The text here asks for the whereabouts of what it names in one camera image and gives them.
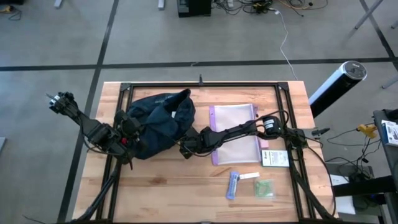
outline black metal frame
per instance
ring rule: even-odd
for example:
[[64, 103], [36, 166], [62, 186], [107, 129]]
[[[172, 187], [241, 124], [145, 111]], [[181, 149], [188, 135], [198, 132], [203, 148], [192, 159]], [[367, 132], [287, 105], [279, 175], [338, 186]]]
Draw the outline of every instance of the black metal frame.
[[[128, 90], [128, 99], [127, 99], [127, 108], [128, 109], [131, 105], [132, 101], [132, 96], [133, 96], [133, 91], [134, 88], [143, 88], [143, 87], [148, 87], [148, 88], [153, 88], [153, 87], [171, 87], [171, 88], [197, 88], [197, 87], [272, 87], [275, 90], [275, 95], [277, 98], [277, 104], [278, 104], [278, 109], [281, 110], [279, 112], [280, 119], [282, 123], [285, 122], [285, 114], [282, 112], [284, 110], [283, 106], [283, 101], [282, 101], [282, 96], [281, 96], [281, 91], [285, 93], [286, 97], [286, 103], [287, 103], [287, 110], [289, 112], [290, 116], [290, 123], [292, 128], [297, 128], [297, 123], [296, 119], [294, 116], [294, 109], [292, 105], [292, 99], [290, 97], [290, 91], [289, 91], [289, 84], [287, 82], [205, 82], [203, 83], [202, 79], [200, 78], [199, 82], [186, 82], [186, 83], [121, 83], [120, 84], [120, 91], [119, 91], [119, 97], [118, 97], [118, 103], [116, 106], [116, 111], [121, 110], [122, 104], [123, 104], [123, 98], [126, 90]], [[292, 149], [287, 150], [288, 156], [290, 158], [293, 158], [292, 155]], [[302, 178], [305, 181], [306, 184], [308, 184], [308, 176], [307, 176], [307, 170], [305, 168], [305, 161], [303, 159], [303, 152], [302, 149], [297, 151], [298, 155], [298, 163], [300, 166], [300, 173], [302, 174]], [[104, 168], [104, 176], [103, 176], [103, 182], [102, 182], [102, 187], [105, 184], [106, 180], [109, 178], [109, 173], [111, 171], [111, 163], [112, 163], [112, 157], [108, 156], [106, 158], [106, 164]], [[110, 201], [110, 206], [109, 206], [109, 212], [108, 212], [108, 218], [107, 220], [113, 220], [114, 217], [114, 209], [116, 205], [116, 198], [118, 194], [118, 185], [119, 185], [119, 179], [120, 179], [120, 170], [118, 170], [118, 176], [117, 179], [114, 183], [113, 189], [112, 189], [112, 194], [111, 194], [111, 201]], [[293, 188], [293, 193], [294, 193], [294, 200], [295, 200], [295, 206], [297, 210], [297, 216], [299, 220], [302, 220], [304, 218], [303, 215], [303, 208], [302, 208], [302, 203], [300, 199], [300, 192], [298, 188], [298, 183], [294, 179], [293, 172], [292, 172], [292, 167], [289, 167], [290, 171], [290, 176], [291, 176], [291, 181], [292, 181], [292, 188]], [[308, 206], [308, 211], [310, 215], [310, 219], [316, 219], [315, 216], [315, 210], [314, 207], [311, 203], [311, 201], [308, 199], [306, 196], [307, 200], [307, 206]], [[96, 220], [102, 220], [103, 216], [103, 201], [101, 205], [98, 207], [97, 212], [96, 212]]]

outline navy blue bag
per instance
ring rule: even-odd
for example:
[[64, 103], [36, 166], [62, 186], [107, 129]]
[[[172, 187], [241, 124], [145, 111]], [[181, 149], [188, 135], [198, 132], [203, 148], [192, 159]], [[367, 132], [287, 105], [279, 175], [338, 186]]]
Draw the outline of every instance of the navy blue bag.
[[135, 157], [148, 159], [170, 149], [191, 128], [195, 107], [191, 90], [162, 93], [132, 102], [127, 114], [143, 125], [140, 140], [146, 145]]

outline concrete floor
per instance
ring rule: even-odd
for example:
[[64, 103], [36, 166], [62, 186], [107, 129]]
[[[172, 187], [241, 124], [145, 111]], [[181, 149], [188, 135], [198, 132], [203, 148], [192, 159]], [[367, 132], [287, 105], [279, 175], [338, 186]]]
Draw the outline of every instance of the concrete floor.
[[[21, 21], [8, 21], [7, 15], [0, 14], [3, 30], [0, 70], [18, 66], [95, 65], [112, 4], [108, 0], [66, 0], [61, 10], [55, 10], [52, 2], [27, 1], [19, 7], [23, 11]], [[330, 1], [324, 9], [303, 12], [303, 18], [278, 3], [274, 7], [283, 13], [289, 30], [284, 47], [288, 58], [388, 57], [369, 21], [352, 32], [364, 14], [358, 0]], [[374, 13], [395, 54], [398, 54], [398, 30], [389, 26], [398, 19], [397, 9], [398, 1], [385, 0]], [[165, 11], [157, 10], [156, 0], [120, 0], [104, 64], [283, 60], [279, 46], [284, 35], [280, 18], [271, 13], [257, 16], [242, 12], [228, 16], [215, 9], [211, 17], [179, 19], [170, 0]], [[323, 138], [325, 159], [357, 158], [360, 147], [335, 146], [324, 139], [371, 122], [373, 110], [397, 107], [398, 84], [387, 90], [380, 88], [398, 75], [393, 64], [364, 65], [368, 78], [315, 120], [320, 128], [331, 128]], [[338, 66], [311, 63], [294, 65], [294, 69], [311, 95]], [[0, 72], [0, 137], [8, 140], [0, 153], [0, 223], [31, 223], [22, 215], [45, 223], [57, 221], [78, 127], [50, 111], [44, 93], [71, 91], [83, 109], [94, 72], [90, 69]], [[95, 115], [105, 81], [185, 81], [198, 80], [199, 74], [205, 80], [294, 79], [288, 65], [102, 69], [91, 115]], [[353, 133], [340, 141], [361, 143], [363, 136]], [[83, 151], [78, 176], [84, 158]], [[383, 150], [369, 155], [368, 159], [376, 176], [390, 174]], [[77, 181], [70, 211], [78, 184]], [[368, 216], [360, 220], [377, 222]]]

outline white label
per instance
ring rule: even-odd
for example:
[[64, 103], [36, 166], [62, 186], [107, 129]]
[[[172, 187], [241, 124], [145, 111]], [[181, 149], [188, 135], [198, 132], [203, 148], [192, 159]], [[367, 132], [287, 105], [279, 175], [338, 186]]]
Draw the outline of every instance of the white label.
[[239, 175], [239, 179], [248, 179], [248, 178], [255, 178], [255, 177], [259, 177], [260, 173], [255, 172], [255, 173], [249, 173], [249, 174], [241, 174]]
[[287, 151], [283, 150], [262, 150], [262, 166], [288, 167], [289, 160]]
[[266, 125], [266, 129], [273, 128], [273, 127], [274, 127], [273, 124], [267, 124], [267, 125]]
[[273, 119], [269, 119], [269, 120], [267, 120], [266, 122], [264, 122], [264, 124], [273, 124], [274, 123], [274, 120]]

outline wooden tabletop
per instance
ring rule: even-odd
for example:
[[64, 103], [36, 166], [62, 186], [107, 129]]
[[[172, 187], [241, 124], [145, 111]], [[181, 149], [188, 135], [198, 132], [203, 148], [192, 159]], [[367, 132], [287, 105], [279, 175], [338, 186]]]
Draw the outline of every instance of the wooden tabletop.
[[[96, 119], [112, 124], [120, 82], [103, 85]], [[315, 126], [304, 83], [289, 82], [290, 95], [298, 128]], [[181, 88], [134, 88], [133, 101], [158, 93], [181, 91]], [[196, 114], [193, 127], [198, 131], [209, 126], [210, 105], [253, 103], [259, 116], [278, 110], [275, 91], [269, 87], [200, 87], [191, 88]], [[287, 108], [282, 94], [284, 108]], [[308, 142], [322, 156], [319, 144]], [[269, 149], [285, 150], [281, 138], [269, 141]], [[114, 215], [115, 222], [294, 222], [297, 213], [288, 168], [262, 167], [260, 164], [213, 166], [211, 157], [186, 160], [177, 146], [147, 160], [133, 159], [134, 170], [123, 166]], [[81, 178], [73, 217], [79, 217], [101, 188], [106, 157], [89, 152]], [[312, 192], [330, 212], [333, 199], [329, 178], [319, 159], [304, 152]], [[260, 172], [261, 179], [272, 179], [275, 197], [254, 196], [254, 180], [239, 181], [236, 199], [227, 200], [229, 174]], [[301, 191], [305, 214], [308, 213]], [[104, 207], [108, 211], [110, 191]]]

